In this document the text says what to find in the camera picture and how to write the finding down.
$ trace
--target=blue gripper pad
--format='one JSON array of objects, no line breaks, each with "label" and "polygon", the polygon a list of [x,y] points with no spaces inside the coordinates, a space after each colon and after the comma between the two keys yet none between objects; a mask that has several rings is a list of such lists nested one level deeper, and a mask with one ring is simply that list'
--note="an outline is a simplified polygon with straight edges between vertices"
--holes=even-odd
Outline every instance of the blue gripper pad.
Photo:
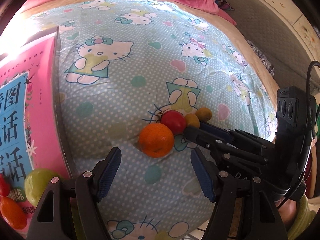
[{"label": "blue gripper pad", "polygon": [[119,148],[116,148],[116,147],[114,148],[115,150],[112,149],[111,152],[109,153],[112,156],[105,170],[103,171],[102,176],[98,181],[98,192],[96,196],[99,199],[99,201],[101,201],[101,199],[108,194],[111,184],[113,182],[113,179],[115,178],[121,163],[121,151]]},{"label": "blue gripper pad", "polygon": [[209,173],[206,171],[199,155],[195,150],[191,151],[190,159],[204,196],[213,203],[216,195],[213,193],[213,182]]}]

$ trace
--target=red cherry tomato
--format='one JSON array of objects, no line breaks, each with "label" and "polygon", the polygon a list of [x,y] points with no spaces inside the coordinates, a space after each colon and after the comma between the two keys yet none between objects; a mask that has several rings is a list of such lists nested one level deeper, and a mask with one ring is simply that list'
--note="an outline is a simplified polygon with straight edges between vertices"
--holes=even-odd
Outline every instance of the red cherry tomato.
[{"label": "red cherry tomato", "polygon": [[6,197],[10,194],[10,185],[5,181],[4,176],[0,173],[0,195]]},{"label": "red cherry tomato", "polygon": [[3,197],[0,202],[0,212],[4,220],[13,229],[21,230],[27,225],[27,217],[22,208],[11,198]]},{"label": "red cherry tomato", "polygon": [[175,110],[165,112],[161,116],[160,123],[168,127],[174,135],[183,133],[186,127],[186,120],[184,120],[183,115]]}]

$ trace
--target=polka dot fabric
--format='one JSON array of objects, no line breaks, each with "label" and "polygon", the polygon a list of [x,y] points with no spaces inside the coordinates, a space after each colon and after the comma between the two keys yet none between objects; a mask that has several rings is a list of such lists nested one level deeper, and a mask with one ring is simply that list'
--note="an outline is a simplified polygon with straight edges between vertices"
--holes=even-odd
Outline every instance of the polka dot fabric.
[{"label": "polka dot fabric", "polygon": [[216,126],[274,137],[270,100],[241,53],[215,26],[176,5],[97,0],[30,20],[39,29],[60,27],[61,107],[78,172],[91,170],[113,146],[121,149],[119,170],[99,203],[113,239],[179,238],[212,213],[191,166],[193,143],[177,135],[158,159],[138,150],[139,132],[158,112],[208,107]]}]

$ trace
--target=green tomato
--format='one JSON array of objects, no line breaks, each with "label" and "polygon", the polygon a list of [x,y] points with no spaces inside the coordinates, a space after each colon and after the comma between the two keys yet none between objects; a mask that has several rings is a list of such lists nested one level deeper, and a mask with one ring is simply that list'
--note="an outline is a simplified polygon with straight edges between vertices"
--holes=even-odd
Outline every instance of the green tomato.
[{"label": "green tomato", "polygon": [[53,177],[60,177],[60,175],[49,169],[34,169],[27,175],[24,181],[24,190],[27,200],[34,207],[37,206],[45,188]]}]

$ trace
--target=hand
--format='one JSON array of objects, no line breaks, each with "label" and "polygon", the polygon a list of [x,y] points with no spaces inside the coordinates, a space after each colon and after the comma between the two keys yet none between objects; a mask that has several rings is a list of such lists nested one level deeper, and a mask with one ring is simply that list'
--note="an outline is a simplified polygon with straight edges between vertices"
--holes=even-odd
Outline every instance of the hand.
[{"label": "hand", "polygon": [[[284,200],[284,197],[279,201],[276,201],[276,206],[280,205],[280,203]],[[288,199],[284,205],[279,208],[280,217],[284,223],[285,228],[287,231],[293,225],[294,220],[296,219],[298,213],[297,203],[291,199]]]}]

